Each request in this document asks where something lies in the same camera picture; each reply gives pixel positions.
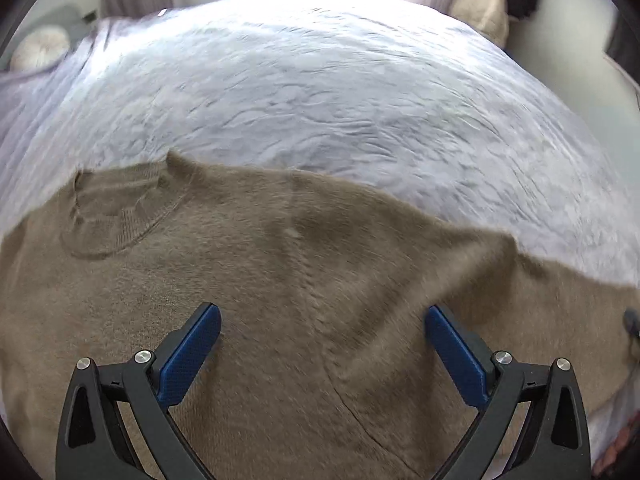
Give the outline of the person's left hand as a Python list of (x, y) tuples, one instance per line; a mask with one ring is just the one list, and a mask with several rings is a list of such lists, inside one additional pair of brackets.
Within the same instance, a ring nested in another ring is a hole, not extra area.
[(592, 468), (593, 479), (640, 480), (639, 419), (633, 419)]

